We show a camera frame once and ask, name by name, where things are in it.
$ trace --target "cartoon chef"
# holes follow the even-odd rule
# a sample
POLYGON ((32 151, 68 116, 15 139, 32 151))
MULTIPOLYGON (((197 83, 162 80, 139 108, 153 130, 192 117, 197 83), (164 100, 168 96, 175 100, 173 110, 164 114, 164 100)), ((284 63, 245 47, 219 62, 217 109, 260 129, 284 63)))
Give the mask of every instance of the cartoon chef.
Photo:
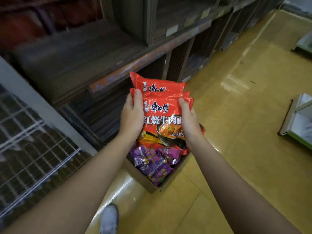
POLYGON ((142 87, 144 92, 147 91, 147 87, 148 87, 148 85, 146 84, 146 81, 144 81, 143 87, 142 87))
POLYGON ((149 112, 149 106, 147 105, 147 101, 144 102, 144 111, 149 112))

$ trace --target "person's left arm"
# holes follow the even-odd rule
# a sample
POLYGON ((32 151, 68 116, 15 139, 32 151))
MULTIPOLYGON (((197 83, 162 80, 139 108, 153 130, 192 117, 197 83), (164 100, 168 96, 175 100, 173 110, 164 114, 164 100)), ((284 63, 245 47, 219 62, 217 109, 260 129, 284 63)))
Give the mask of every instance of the person's left arm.
POLYGON ((127 96, 118 135, 3 233, 85 233, 143 123, 142 95, 137 90, 134 104, 127 96))

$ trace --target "forearm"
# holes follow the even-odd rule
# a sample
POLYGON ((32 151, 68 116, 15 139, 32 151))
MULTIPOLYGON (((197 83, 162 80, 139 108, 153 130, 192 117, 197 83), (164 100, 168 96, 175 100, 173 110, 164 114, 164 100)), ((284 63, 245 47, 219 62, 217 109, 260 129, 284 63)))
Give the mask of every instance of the forearm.
POLYGON ((5 233, 85 233, 135 138, 117 135, 5 233))
POLYGON ((299 233, 256 192, 202 136, 192 153, 235 233, 299 233))

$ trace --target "hand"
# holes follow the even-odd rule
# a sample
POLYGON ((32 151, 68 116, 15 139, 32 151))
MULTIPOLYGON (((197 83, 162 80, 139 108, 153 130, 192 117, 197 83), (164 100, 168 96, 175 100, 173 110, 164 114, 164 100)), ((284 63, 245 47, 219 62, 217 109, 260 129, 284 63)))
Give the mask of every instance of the hand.
POLYGON ((179 98, 182 109, 182 127, 186 145, 192 150, 192 144, 203 137, 195 111, 190 110, 190 106, 183 98, 179 98))
POLYGON ((126 103, 120 116, 120 129, 123 134, 136 139, 144 124, 143 99, 140 90, 135 90, 134 103, 131 94, 128 94, 126 103))

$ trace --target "metal grid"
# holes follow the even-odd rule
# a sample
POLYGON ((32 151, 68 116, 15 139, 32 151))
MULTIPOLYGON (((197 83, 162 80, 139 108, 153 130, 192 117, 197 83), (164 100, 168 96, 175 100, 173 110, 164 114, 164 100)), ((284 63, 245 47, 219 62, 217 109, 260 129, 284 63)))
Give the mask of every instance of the metal grid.
POLYGON ((0 223, 9 225, 90 158, 0 87, 0 223))

